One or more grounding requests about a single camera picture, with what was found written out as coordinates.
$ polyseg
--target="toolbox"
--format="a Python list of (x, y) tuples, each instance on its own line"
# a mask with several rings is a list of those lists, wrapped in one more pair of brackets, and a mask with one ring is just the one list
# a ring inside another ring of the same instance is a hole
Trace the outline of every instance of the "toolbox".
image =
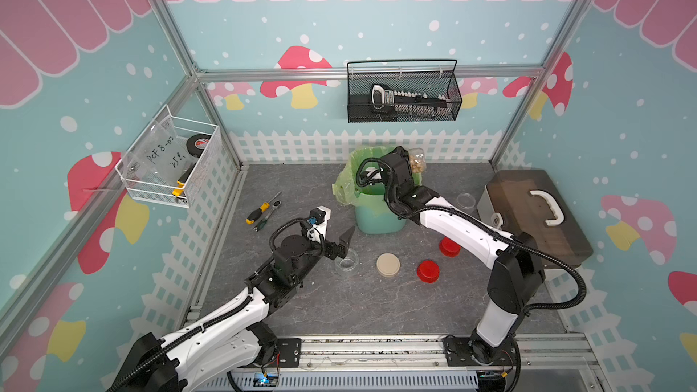
[[(477, 211), (486, 224), (528, 233), (540, 251), (577, 268), (593, 249), (544, 170), (501, 170), (486, 185)], [(542, 261), (548, 269), (558, 266)]]

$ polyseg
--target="ratchet screwdriver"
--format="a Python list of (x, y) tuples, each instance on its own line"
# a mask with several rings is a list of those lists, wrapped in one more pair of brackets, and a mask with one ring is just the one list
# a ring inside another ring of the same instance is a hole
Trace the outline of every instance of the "ratchet screwdriver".
[(259, 219), (261, 214), (264, 213), (264, 211), (266, 209), (268, 209), (268, 207), (270, 206), (269, 202), (273, 201), (273, 199), (278, 197), (279, 194), (281, 194), (281, 191), (278, 191), (278, 193), (276, 193), (276, 195), (273, 196), (271, 198), (271, 200), (264, 202), (263, 205), (257, 207), (255, 210), (253, 210), (252, 213), (250, 213), (249, 216), (247, 217), (247, 224), (250, 224), (250, 225), (254, 224), (254, 222)]

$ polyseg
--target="black wire basket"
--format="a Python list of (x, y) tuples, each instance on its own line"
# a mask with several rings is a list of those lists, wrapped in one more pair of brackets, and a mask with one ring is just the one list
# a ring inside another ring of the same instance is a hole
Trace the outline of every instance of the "black wire basket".
[(346, 64), (349, 123), (454, 121), (462, 96), (457, 60), (369, 60)]

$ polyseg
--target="white handle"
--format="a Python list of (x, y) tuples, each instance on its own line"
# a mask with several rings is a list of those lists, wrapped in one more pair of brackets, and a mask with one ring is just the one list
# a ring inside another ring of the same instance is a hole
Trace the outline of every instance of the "white handle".
[(554, 226), (554, 225), (560, 225), (562, 222), (564, 222), (564, 212), (562, 212), (562, 208), (559, 207), (559, 204), (557, 204), (557, 200), (554, 200), (554, 197), (546, 191), (541, 191), (539, 189), (533, 189), (530, 191), (531, 196), (540, 196), (545, 199), (547, 202), (547, 205), (549, 206), (549, 209), (552, 211), (552, 215), (554, 215), (553, 220), (545, 220), (545, 224), (548, 226)]

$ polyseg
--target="mushroom illustration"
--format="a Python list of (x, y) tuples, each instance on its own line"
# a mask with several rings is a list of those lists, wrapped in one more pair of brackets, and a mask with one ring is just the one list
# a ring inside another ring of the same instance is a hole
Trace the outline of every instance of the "mushroom illustration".
[(206, 88), (213, 97), (216, 106), (222, 106), (225, 100), (225, 107), (228, 110), (240, 110), (245, 104), (240, 100), (240, 94), (254, 96), (257, 93), (249, 83), (246, 82), (218, 82), (209, 83)]
[[(318, 52), (307, 47), (292, 46), (283, 54), (275, 69), (330, 69), (331, 64)], [(317, 97), (312, 92), (312, 85), (338, 87), (339, 81), (288, 81), (264, 82), (261, 93), (271, 99), (290, 91), (293, 94), (291, 106), (295, 109), (310, 109), (317, 106)]]
[(685, 309), (697, 315), (697, 275), (674, 271), (668, 275), (668, 287)]
[[(68, 172), (68, 195), (72, 210), (65, 213), (66, 219), (72, 218), (83, 207), (92, 192), (116, 165), (118, 156), (117, 152), (96, 153), (74, 164)], [(77, 254), (77, 263), (82, 272), (96, 273), (107, 263), (115, 228), (120, 229), (131, 244), (135, 244), (145, 230), (149, 215), (150, 208), (147, 205), (135, 203), (126, 191), (121, 193)]]
[(61, 283), (53, 289), (2, 361), (6, 392), (36, 390), (48, 354), (54, 354), (63, 362), (70, 360), (85, 334), (86, 324), (85, 321), (65, 322), (61, 318), (83, 290), (82, 283)]
[[(503, 89), (503, 95), (506, 97), (518, 97), (525, 94), (527, 87), (530, 86), (532, 78), (523, 76), (511, 82)], [(557, 115), (562, 115), (569, 107), (571, 99), (571, 89), (574, 86), (574, 66), (571, 62), (571, 57), (564, 52), (562, 57), (554, 67), (552, 74), (547, 78), (547, 82), (542, 87), (542, 91), (536, 96), (533, 105), (530, 107), (528, 115), (532, 119), (540, 120), (542, 118), (542, 108), (545, 107), (545, 102), (550, 100), (552, 107)]]
[(627, 251), (639, 238), (644, 240), (649, 256), (658, 265), (665, 264), (677, 244), (675, 218), (667, 205), (646, 198), (604, 196), (600, 200), (605, 213), (620, 220), (605, 229), (617, 248)]
[(498, 82), (494, 78), (464, 78), (458, 83), (462, 94), (460, 109), (474, 108), (477, 94), (494, 95), (498, 92)]

